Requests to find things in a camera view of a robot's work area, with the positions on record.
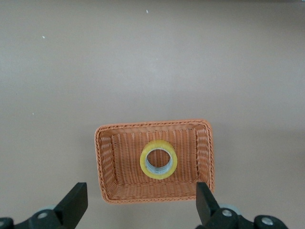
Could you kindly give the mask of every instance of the woven texture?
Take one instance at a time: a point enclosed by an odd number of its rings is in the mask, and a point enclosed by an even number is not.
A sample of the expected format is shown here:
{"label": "woven texture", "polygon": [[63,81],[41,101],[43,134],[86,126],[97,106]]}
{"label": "woven texture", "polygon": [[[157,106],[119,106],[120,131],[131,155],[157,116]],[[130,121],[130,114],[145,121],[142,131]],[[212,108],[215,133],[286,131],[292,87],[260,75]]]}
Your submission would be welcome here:
{"label": "woven texture", "polygon": [[[140,167],[145,145],[163,139],[174,147],[178,165],[163,180],[146,176]],[[195,199],[196,183],[214,191],[213,139],[210,124],[201,119],[104,125],[95,132],[102,197],[109,203]],[[168,163],[162,150],[148,155],[155,167]]]}

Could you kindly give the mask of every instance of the wicker basket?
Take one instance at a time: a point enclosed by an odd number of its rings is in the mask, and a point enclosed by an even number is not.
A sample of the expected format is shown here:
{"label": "wicker basket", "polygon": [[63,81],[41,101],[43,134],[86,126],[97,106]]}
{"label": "wicker basket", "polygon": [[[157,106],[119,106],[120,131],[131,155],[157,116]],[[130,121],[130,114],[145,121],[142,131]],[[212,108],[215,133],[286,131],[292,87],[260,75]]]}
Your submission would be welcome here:
{"label": "wicker basket", "polygon": [[[156,139],[175,149],[178,165],[168,178],[146,176],[140,167],[144,146]],[[96,159],[102,197],[108,203],[140,203],[195,199],[196,183],[214,190],[213,139],[202,119],[104,125],[95,132]],[[155,167],[169,156],[162,150],[149,154]]]}

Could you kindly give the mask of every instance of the yellow tape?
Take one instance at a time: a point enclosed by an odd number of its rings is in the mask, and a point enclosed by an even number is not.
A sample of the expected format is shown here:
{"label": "yellow tape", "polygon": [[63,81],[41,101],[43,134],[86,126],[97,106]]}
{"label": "yellow tape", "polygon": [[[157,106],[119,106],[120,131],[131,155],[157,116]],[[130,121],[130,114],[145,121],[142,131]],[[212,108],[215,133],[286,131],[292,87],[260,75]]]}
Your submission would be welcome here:
{"label": "yellow tape", "polygon": [[[152,166],[148,159],[147,156],[156,149],[161,149],[168,153],[170,156],[170,161],[167,163],[167,165],[157,168]],[[140,165],[142,171],[149,176],[150,178],[153,179],[165,179],[169,177],[171,174],[174,173],[174,171],[177,168],[178,160],[177,160],[177,155],[175,153],[175,149],[173,146],[164,140],[154,140],[149,142],[143,149],[141,157],[140,157]]]}

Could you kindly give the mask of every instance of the gray floor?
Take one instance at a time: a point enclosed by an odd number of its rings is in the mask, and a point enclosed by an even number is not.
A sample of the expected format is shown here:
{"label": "gray floor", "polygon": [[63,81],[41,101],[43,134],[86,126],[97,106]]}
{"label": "gray floor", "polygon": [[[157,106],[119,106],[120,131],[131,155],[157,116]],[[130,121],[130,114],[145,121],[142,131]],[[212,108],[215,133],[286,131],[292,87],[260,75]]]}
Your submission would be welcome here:
{"label": "gray floor", "polygon": [[94,131],[204,118],[219,202],[304,227],[305,2],[1,1],[0,216],[86,181],[79,229],[193,229],[195,202],[109,205]]}

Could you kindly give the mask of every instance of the tape roll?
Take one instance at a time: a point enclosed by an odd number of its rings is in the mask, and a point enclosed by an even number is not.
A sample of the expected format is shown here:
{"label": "tape roll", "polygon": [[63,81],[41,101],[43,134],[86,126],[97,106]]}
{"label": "tape roll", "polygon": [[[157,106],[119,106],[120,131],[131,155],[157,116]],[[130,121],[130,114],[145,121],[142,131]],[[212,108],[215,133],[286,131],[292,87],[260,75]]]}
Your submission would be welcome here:
{"label": "tape roll", "polygon": [[[170,161],[163,167],[155,167],[148,161],[148,155],[156,149],[165,151],[170,156]],[[149,142],[143,149],[140,157],[141,169],[150,178],[162,180],[169,177],[177,168],[178,160],[173,146],[164,140]]]}

